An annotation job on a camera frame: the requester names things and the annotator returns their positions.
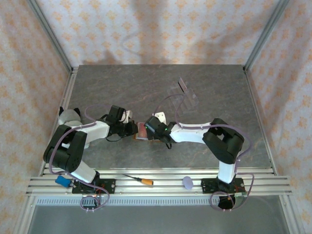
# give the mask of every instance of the gray surface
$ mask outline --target gray surface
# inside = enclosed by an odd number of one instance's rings
[[[29,234],[287,234],[278,196],[250,197],[231,213],[209,206],[37,206]]]
[[[194,90],[199,109],[183,115],[182,123],[211,122],[218,117],[245,131],[255,147],[246,155],[240,167],[271,167],[261,135],[250,92],[239,65],[83,65],[78,69],[69,108],[81,112],[92,104],[119,105],[133,111],[136,122],[145,122],[167,89],[181,76]],[[100,118],[109,109],[93,108],[89,115]],[[167,100],[159,109],[167,121],[174,121],[174,108]],[[83,123],[89,123],[84,116]],[[215,168],[218,161],[206,145],[179,143],[168,150],[164,144],[133,140],[119,142],[104,139],[91,143],[83,160],[93,168]]]

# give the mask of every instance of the small purple object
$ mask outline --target small purple object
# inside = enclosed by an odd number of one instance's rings
[[[193,188],[193,181],[189,176],[186,176],[183,178],[183,185],[186,189],[192,189]]]

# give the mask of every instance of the screwdriver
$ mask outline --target screwdriver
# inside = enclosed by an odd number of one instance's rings
[[[123,174],[123,175],[127,176],[127,177],[130,177],[132,179],[135,179],[136,181],[141,182],[142,184],[146,184],[146,185],[153,185],[154,184],[154,181],[152,181],[150,179],[141,179],[141,178],[138,178],[138,177],[133,177],[133,176],[125,175],[125,174]]]

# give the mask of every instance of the wallpaper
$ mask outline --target wallpaper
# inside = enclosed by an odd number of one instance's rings
[[[68,73],[24,0],[0,5],[0,233],[37,176]]]
[[[37,0],[72,66],[244,64],[278,0]]]
[[[312,2],[290,1],[251,69],[274,159],[312,233]]]

